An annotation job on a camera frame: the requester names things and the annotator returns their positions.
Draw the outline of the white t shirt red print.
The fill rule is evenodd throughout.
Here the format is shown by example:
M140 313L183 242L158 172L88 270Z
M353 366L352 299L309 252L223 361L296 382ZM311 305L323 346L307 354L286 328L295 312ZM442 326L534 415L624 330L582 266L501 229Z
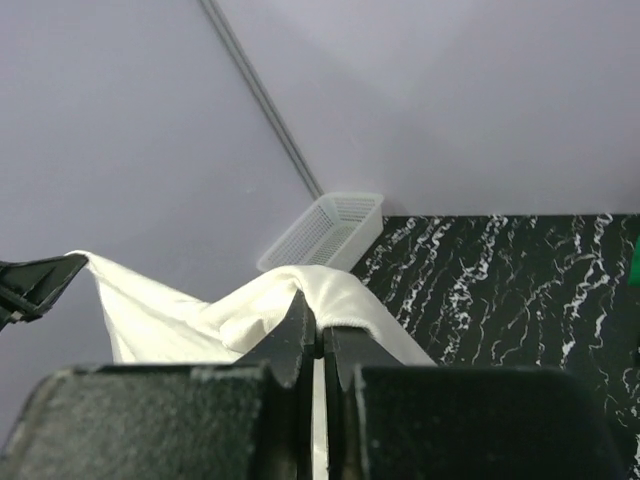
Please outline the white t shirt red print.
M329 327L361 329L404 365L435 363L348 272L318 265L278 267L207 303L95 253L83 255L117 364L233 363L275 331L298 293L318 333Z

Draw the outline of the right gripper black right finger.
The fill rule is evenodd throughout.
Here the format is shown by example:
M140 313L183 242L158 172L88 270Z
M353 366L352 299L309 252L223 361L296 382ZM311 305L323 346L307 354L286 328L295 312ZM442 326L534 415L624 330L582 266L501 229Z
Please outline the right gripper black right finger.
M554 369L406 366L355 328L324 333L333 479L623 479L618 438Z

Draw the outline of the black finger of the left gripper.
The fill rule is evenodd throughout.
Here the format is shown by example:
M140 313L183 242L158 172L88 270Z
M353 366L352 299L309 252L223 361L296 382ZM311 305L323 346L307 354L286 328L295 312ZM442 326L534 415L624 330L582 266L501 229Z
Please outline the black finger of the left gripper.
M28 262L1 262L1 329L47 314L87 265L82 254Z

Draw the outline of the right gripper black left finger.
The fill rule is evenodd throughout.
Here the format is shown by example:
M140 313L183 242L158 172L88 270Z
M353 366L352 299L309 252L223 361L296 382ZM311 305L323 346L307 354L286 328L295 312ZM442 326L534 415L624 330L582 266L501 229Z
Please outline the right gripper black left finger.
M5 479L308 479L314 316L231 364L74 367L41 381L1 451Z

